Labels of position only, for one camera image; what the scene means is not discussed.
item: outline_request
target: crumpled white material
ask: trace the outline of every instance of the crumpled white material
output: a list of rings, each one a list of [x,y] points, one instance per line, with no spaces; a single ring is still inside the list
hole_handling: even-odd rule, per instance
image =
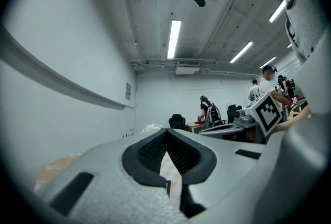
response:
[[[149,131],[152,131],[152,130],[160,130],[161,128],[163,128],[162,125],[158,125],[158,124],[150,124],[150,125],[147,125],[147,126],[145,127],[145,129],[143,129],[143,130],[141,131],[141,133],[143,133],[143,132],[149,132]]]

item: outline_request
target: fluorescent light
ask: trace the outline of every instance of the fluorescent light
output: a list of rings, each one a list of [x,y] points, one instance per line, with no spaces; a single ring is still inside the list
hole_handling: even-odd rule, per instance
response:
[[[249,41],[247,45],[244,46],[244,48],[230,61],[230,63],[234,63],[242,54],[246,52],[247,49],[250,48],[250,46],[253,44],[252,41]]]
[[[169,47],[168,47],[168,58],[174,58],[175,56],[175,50],[177,46],[178,35],[181,24],[182,24],[181,21],[172,20]]]
[[[268,65],[271,61],[273,61],[276,57],[274,56],[272,59],[270,59],[267,63],[263,64],[260,69],[262,69],[265,65]]]
[[[278,73],[278,75],[280,75],[283,71],[286,71],[286,70],[287,70],[287,69],[282,70],[281,72]]]
[[[273,13],[273,15],[271,15],[271,17],[269,18],[269,21],[270,22],[273,22],[277,18],[277,16],[279,16],[279,14],[281,13],[281,11],[283,11],[283,9],[285,8],[285,6],[286,6],[286,1],[283,0],[281,2],[281,4],[278,6],[278,8],[275,10],[275,12]]]

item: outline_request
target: air conditioner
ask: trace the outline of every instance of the air conditioner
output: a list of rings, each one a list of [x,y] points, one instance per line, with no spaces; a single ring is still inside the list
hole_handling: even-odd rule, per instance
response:
[[[178,60],[176,67],[177,75],[192,75],[200,69],[200,61]]]

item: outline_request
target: ceiling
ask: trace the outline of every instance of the ceiling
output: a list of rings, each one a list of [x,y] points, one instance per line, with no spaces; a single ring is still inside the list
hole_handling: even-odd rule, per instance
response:
[[[104,3],[121,47],[139,72],[174,70],[176,60],[166,59],[173,19],[182,21],[175,58],[203,59],[201,62],[207,64],[229,62],[252,41],[236,64],[259,68],[273,56],[276,62],[291,52],[285,11],[273,23],[268,20],[281,1],[206,0],[203,8],[193,0]]]

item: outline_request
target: white cube with marker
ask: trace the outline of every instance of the white cube with marker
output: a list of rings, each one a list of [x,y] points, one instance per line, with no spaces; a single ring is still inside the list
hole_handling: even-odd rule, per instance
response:
[[[260,124],[266,137],[282,119],[277,104],[270,93],[259,96],[249,105],[243,108],[245,115],[251,115],[255,122]]]

